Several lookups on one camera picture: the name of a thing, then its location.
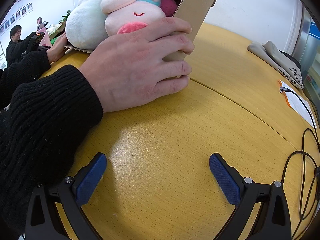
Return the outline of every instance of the finger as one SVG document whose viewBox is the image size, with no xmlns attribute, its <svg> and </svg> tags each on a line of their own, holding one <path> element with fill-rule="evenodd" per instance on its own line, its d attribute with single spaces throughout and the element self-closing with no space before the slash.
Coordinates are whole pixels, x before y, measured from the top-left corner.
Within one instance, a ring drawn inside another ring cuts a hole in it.
<svg viewBox="0 0 320 240">
<path fill-rule="evenodd" d="M 189 76 L 180 78 L 167 79 L 159 81 L 154 87 L 154 95 L 156 98 L 177 93 L 187 87 L 189 84 Z"/>
<path fill-rule="evenodd" d="M 184 60 L 164 62 L 157 67 L 158 80 L 172 78 L 177 76 L 189 75 L 192 72 L 192 67 Z"/>
<path fill-rule="evenodd" d="M 61 34 L 61 35 L 56 39 L 56 41 L 59 41 L 59 40 L 61 40 L 62 38 L 66 38 L 66 37 L 67 37 L 66 32 L 64 32 L 63 34 Z"/>
<path fill-rule="evenodd" d="M 151 42 L 151 44 L 154 54 L 158 54 L 161 58 L 178 50 L 182 50 L 186 54 L 191 54 L 195 49 L 192 41 L 182 33 L 160 38 L 159 40 Z"/>
<path fill-rule="evenodd" d="M 65 46 L 68 43 L 68 39 L 66 35 L 61 35 L 56 39 L 57 44 L 62 44 L 63 46 Z"/>
<path fill-rule="evenodd" d="M 148 27 L 136 31 L 136 34 L 141 35 L 148 41 L 155 41 L 173 32 L 191 33 L 191 25 L 177 17 L 165 17 L 150 24 Z"/>
</svg>

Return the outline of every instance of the black knit sleeve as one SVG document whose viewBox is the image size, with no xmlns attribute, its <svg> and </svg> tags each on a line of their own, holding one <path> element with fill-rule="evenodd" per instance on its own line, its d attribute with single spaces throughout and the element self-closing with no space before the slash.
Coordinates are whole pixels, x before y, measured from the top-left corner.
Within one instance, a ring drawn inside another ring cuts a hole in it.
<svg viewBox="0 0 320 240">
<path fill-rule="evenodd" d="M 11 64 L 0 73 L 0 108 L 10 104 L 11 97 L 23 83 L 37 80 L 51 65 L 45 50 L 30 52 L 19 63 Z"/>
<path fill-rule="evenodd" d="M 23 232 L 33 187 L 60 182 L 101 119 L 97 95 L 71 65 L 17 88 L 0 114 L 0 215 L 8 225 Z"/>
</svg>

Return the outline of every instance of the person's right hand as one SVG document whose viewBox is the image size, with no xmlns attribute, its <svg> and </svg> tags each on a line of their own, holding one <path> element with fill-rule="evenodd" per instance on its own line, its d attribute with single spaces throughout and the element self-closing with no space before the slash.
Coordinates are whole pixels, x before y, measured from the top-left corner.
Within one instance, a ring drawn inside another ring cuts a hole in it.
<svg viewBox="0 0 320 240">
<path fill-rule="evenodd" d="M 141 106 L 185 88 L 191 66 L 183 60 L 162 59 L 178 50 L 190 54 L 194 50 L 191 40 L 182 33 L 168 35 L 191 31 L 188 22 L 166 17 L 104 40 L 79 69 L 95 90 L 103 112 Z"/>
<path fill-rule="evenodd" d="M 66 32 L 60 35 L 53 46 L 47 50 L 47 56 L 50 63 L 58 61 L 66 52 L 64 46 L 68 43 Z"/>
</svg>

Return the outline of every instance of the pink bunny figure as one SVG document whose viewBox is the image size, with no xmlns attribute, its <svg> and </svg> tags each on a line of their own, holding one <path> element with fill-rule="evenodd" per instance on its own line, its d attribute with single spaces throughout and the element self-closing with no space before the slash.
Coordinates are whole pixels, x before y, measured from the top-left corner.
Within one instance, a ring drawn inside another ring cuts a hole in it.
<svg viewBox="0 0 320 240">
<path fill-rule="evenodd" d="M 161 0 L 151 1 L 160 4 Z M 105 21 L 108 36 L 136 31 L 165 17 L 159 6 L 145 0 L 102 0 L 101 10 L 109 14 Z"/>
<path fill-rule="evenodd" d="M 41 40 L 39 46 L 52 46 L 51 45 L 51 41 L 50 41 L 50 37 L 49 34 L 47 32 L 46 27 L 44 26 L 44 24 L 42 23 L 42 18 L 39 17 L 37 19 L 37 23 L 38 23 L 38 27 L 37 27 L 37 34 L 38 33 L 45 33 L 43 36 L 43 39 Z"/>
</svg>

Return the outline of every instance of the red stitched mouth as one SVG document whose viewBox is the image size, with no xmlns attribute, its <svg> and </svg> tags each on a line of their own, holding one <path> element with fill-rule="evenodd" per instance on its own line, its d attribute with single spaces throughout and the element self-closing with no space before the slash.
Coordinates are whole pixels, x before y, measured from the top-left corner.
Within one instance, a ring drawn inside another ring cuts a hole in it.
<svg viewBox="0 0 320 240">
<path fill-rule="evenodd" d="M 136 13 L 133 13 L 135 16 L 142 16 L 142 15 L 144 15 L 144 13 L 142 13 L 142 14 L 136 14 Z"/>
</svg>

